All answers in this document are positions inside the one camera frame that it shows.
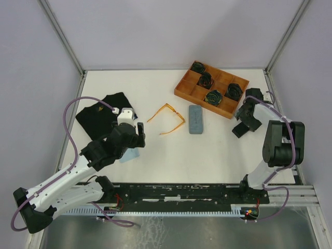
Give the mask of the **light blue cloth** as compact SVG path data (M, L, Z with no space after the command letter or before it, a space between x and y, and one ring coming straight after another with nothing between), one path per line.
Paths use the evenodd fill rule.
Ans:
M119 159L120 163L125 163L130 160L133 160L139 157L139 150L137 148L128 148L127 151L123 154L123 156Z

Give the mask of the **orange sunglasses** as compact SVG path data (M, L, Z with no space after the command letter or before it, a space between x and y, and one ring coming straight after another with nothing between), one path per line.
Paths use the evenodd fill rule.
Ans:
M174 133L186 123L184 115L171 102L154 107L153 111L146 123L154 127L160 136Z

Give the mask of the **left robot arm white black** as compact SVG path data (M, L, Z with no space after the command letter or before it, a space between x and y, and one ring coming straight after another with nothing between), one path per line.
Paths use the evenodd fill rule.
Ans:
M106 176L97 179L84 187L71 188L84 178L100 171L122 158L129 148L145 146L144 125L121 123L116 125L111 134L90 142L74 160L52 177L39 185L25 189L19 187L13 192L25 229L30 234L42 231L54 219L64 212L83 203L110 202L115 190Z

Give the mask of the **black glasses case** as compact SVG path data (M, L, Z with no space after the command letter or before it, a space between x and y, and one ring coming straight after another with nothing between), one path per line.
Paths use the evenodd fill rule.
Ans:
M239 123L237 126L235 126L232 129L232 133L237 137L241 138L243 135L245 135L249 131L249 127L244 124L243 122Z

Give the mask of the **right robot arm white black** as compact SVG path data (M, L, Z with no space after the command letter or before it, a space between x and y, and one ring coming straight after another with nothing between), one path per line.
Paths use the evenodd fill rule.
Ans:
M238 138L261 126L267 128L262 161L253 172L245 175L238 190L239 199L250 203L257 197L257 190L266 190L278 173L303 162L305 125L278 112L271 102L264 100L258 88L246 90L243 104L234 116L240 121L232 130Z

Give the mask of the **grey-blue glasses case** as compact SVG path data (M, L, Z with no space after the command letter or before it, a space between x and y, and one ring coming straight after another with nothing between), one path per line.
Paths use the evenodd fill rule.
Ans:
M190 134L200 135L203 133L203 112L200 105L189 105L188 120Z

